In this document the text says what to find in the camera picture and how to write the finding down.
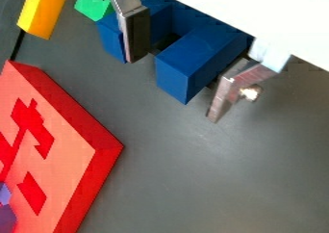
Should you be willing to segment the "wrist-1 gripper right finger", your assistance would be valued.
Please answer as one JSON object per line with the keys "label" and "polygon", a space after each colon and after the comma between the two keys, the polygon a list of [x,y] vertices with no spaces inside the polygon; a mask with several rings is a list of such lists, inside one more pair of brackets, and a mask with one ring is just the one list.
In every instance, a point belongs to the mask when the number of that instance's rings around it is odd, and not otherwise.
{"label": "wrist-1 gripper right finger", "polygon": [[263,91],[259,83],[275,75],[261,63],[246,58],[236,60],[219,75],[214,99],[207,110],[208,121],[216,123],[240,99],[254,102]]}

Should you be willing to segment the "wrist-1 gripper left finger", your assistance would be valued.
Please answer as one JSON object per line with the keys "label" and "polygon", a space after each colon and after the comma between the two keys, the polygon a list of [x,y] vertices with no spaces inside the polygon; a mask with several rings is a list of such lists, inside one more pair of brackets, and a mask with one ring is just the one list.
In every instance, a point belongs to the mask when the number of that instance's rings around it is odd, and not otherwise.
{"label": "wrist-1 gripper left finger", "polygon": [[111,0],[123,33],[125,60],[139,61],[150,50],[150,10],[142,0]]}

